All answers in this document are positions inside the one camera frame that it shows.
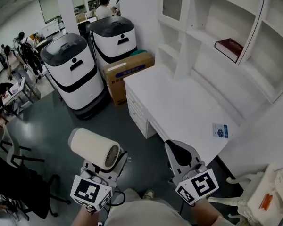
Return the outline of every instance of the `book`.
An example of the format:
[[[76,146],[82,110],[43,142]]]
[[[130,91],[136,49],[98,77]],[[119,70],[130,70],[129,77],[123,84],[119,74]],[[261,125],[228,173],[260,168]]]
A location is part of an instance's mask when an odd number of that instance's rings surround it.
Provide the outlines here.
[[[219,50],[229,59],[237,62],[240,54],[242,53],[243,46],[233,39],[220,40],[215,43],[215,49]]]

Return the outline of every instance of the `robot black lid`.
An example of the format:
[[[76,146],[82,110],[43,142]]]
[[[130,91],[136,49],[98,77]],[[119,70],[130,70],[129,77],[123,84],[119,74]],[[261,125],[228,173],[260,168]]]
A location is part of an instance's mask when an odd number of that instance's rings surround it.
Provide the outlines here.
[[[88,31],[92,31],[102,37],[114,37],[134,28],[134,24],[127,18],[114,16],[106,17],[95,21],[87,26]]]
[[[40,56],[50,66],[59,66],[81,53],[87,41],[75,33],[65,34],[41,50]]]

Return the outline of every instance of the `dark green floor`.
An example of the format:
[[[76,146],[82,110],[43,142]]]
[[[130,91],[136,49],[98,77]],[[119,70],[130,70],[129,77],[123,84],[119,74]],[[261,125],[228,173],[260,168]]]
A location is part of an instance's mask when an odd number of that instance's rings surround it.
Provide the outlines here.
[[[8,124],[10,133],[17,137],[20,145],[33,149],[25,155],[45,159],[45,163],[26,162],[25,165],[38,171],[45,179],[49,179],[52,174],[60,175],[61,182],[53,185],[53,190],[58,196],[68,198],[74,176],[80,173],[83,165],[83,158],[73,153],[67,145],[70,132],[76,127],[84,127],[115,140],[128,151],[131,162],[125,165],[117,181],[121,190],[131,187],[142,194],[151,188],[155,191],[156,197],[165,199],[179,211],[182,200],[168,183],[172,173],[167,166],[163,141],[158,135],[146,140],[130,118],[126,106],[117,109],[110,103],[91,119],[81,121],[63,102],[60,102],[59,94],[54,91],[24,110],[18,118],[14,118]],[[238,186],[225,182],[227,176],[216,161],[212,161],[209,167],[213,168],[220,185],[214,196],[241,195]],[[80,208],[74,202],[66,205],[51,200],[51,204],[59,217],[53,218],[48,215],[44,221],[29,213],[30,225],[70,225]],[[236,212],[236,207],[220,204],[215,206],[225,217],[228,213]],[[101,211],[101,218],[106,216],[106,211]],[[187,205],[184,206],[182,216],[192,222]]]

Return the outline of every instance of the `beige cylinder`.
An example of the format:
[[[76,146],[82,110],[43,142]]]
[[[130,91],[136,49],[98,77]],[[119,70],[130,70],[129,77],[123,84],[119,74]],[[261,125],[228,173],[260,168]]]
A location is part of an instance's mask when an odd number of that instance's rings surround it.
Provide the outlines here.
[[[71,150],[98,167],[108,170],[119,155],[119,143],[85,128],[75,128],[68,139]]]

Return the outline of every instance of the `teal object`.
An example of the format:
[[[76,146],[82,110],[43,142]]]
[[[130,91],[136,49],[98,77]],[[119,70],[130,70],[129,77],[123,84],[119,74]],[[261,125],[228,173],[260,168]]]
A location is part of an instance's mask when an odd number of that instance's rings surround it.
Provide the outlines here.
[[[141,53],[143,53],[143,52],[147,52],[147,51],[146,51],[146,50],[143,50],[143,49],[140,49],[140,50],[137,50],[137,51],[133,52],[129,57],[134,56],[134,55],[141,54]]]

